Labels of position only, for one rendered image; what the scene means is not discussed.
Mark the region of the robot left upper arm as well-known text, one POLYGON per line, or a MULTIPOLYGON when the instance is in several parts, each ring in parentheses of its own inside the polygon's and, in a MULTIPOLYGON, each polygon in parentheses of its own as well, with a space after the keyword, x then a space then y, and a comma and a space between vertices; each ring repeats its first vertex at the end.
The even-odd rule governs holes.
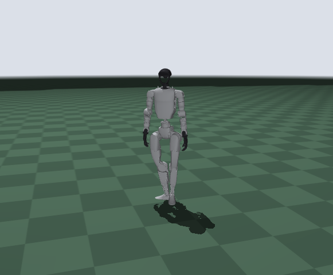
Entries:
POLYGON ((185 100, 184 100, 184 92, 180 91, 180 90, 174 90, 175 92, 175 97, 178 98, 177 102, 178 102, 178 117, 185 117, 185 100))

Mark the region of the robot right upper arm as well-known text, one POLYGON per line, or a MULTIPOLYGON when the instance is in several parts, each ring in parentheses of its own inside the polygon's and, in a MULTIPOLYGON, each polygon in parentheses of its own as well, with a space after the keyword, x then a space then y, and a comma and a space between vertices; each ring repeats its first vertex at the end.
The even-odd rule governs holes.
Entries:
POLYGON ((152 115, 152 106, 153 106, 153 99, 154 97, 154 90, 150 90, 147 92, 147 101, 146 106, 147 108, 144 110, 144 115, 151 116, 152 115))

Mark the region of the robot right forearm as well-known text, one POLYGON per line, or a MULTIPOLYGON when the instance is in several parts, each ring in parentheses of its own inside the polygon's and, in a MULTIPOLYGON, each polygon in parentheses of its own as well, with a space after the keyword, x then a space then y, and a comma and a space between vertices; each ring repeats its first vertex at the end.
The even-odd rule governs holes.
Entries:
POLYGON ((147 129, 149 131, 150 119, 151 119, 151 116, 144 115, 144 128, 143 128, 143 131, 144 131, 144 129, 147 129))

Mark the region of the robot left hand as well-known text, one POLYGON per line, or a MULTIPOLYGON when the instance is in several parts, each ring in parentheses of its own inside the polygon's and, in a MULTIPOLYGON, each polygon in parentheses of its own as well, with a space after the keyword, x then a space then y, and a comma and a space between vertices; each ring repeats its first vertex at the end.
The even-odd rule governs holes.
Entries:
POLYGON ((182 150, 182 151, 184 151, 186 148, 187 148, 187 136, 188 135, 186 135, 186 132, 185 131, 182 131, 182 137, 183 137, 183 140, 184 140, 184 144, 183 144, 183 146, 182 147, 184 147, 184 149, 182 150))

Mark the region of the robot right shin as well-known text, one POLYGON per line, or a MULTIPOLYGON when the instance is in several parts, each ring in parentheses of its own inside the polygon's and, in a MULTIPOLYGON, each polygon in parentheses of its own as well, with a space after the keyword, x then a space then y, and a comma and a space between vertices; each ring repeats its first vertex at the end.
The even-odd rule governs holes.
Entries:
POLYGON ((168 169, 164 172, 161 172, 159 171, 159 169, 157 168, 158 170, 158 175, 159 175, 159 179, 160 179, 160 182, 161 182, 161 185, 163 187, 163 191, 164 191, 164 195, 165 196, 169 196, 169 171, 168 169), (168 195, 167 195, 168 194, 168 195))

